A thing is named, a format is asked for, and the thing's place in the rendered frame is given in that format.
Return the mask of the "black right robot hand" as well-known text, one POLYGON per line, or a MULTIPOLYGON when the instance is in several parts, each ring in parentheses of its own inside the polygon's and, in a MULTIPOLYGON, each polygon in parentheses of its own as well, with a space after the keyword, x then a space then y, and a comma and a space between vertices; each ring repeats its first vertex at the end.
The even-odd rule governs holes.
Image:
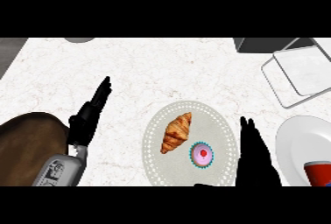
POLYGON ((270 152, 254 126, 254 119, 240 117, 240 157, 237 159, 236 187, 280 187, 280 178, 271 165, 270 152))

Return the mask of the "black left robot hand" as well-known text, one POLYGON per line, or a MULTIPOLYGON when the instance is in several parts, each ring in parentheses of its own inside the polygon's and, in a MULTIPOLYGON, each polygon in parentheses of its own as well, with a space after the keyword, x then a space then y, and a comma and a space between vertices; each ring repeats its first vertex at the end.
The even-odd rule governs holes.
POLYGON ((69 131, 66 143, 88 146, 99 124, 99 115, 110 94, 109 77, 97 86, 91 100, 87 101, 75 115, 67 118, 69 131))

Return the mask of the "pink cupcake teal wrapper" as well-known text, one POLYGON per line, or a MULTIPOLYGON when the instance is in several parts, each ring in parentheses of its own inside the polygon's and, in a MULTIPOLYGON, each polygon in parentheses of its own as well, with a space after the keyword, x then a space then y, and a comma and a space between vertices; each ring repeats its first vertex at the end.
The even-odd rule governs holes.
POLYGON ((212 164, 212 147, 205 142, 195 142, 189 149, 190 163, 198 169, 212 164))

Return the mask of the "round grey lace placemat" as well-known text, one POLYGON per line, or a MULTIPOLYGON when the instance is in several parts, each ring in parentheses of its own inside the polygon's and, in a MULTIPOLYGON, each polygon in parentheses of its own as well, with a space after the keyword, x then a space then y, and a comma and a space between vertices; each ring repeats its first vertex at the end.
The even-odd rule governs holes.
POLYGON ((220 113, 198 101, 175 101, 149 120, 141 138, 141 162, 153 186, 229 186, 234 180, 237 148, 230 126, 220 113), (168 123, 190 113, 189 139, 165 154, 161 143, 168 123), (192 165, 189 149, 205 142, 212 150, 212 163, 206 169, 192 165))

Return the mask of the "white round plate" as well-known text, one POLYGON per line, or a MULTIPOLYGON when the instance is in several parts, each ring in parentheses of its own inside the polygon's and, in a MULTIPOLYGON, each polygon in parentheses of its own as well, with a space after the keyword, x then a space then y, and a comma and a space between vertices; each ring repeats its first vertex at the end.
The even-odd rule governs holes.
POLYGON ((286 119, 276 131, 274 154, 289 186, 308 186, 304 163, 331 162, 331 122, 308 115, 286 119))

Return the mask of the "red can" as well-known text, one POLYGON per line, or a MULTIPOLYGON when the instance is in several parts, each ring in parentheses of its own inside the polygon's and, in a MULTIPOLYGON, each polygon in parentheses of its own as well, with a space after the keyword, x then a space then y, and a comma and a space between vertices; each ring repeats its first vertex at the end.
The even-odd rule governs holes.
POLYGON ((331 187, 331 162, 313 161, 304 164, 304 173, 310 186, 331 187))

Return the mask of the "brown wooden bowl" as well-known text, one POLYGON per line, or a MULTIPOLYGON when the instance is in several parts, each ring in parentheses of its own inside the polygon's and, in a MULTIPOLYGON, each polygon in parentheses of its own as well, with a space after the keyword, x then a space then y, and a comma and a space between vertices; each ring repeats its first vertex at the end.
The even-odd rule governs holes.
POLYGON ((45 112, 0 124, 0 186, 31 186, 44 162, 67 153, 67 126, 45 112))

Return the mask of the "golden brown croissant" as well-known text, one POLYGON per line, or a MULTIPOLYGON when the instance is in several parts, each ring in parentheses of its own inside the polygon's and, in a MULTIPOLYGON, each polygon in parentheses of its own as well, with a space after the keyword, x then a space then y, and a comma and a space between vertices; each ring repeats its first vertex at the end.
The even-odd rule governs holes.
POLYGON ((172 151, 189 139, 189 129, 192 124, 192 113, 178 115, 168 123, 159 148, 159 153, 172 151))

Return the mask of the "grey round object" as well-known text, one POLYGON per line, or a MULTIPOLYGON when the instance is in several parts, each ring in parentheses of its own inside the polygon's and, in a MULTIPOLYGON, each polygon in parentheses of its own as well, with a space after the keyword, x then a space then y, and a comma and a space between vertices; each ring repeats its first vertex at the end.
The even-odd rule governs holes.
POLYGON ((65 40, 69 42, 69 43, 75 43, 75 44, 79 44, 79 43, 87 43, 90 40, 93 40, 94 38, 65 38, 65 40))

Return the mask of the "dark grey appliance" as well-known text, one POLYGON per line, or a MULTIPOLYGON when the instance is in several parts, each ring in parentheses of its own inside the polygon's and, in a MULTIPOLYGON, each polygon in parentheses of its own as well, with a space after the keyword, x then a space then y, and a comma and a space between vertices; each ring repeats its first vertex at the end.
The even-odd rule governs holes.
POLYGON ((26 38, 0 38, 0 79, 26 43, 26 38))

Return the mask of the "dark grey box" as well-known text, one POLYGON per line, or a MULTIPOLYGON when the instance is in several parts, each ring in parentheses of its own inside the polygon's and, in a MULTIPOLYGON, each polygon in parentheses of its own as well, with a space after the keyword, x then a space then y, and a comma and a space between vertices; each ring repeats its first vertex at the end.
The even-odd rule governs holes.
POLYGON ((273 53, 314 43, 310 38, 233 38, 233 45, 237 53, 273 53))

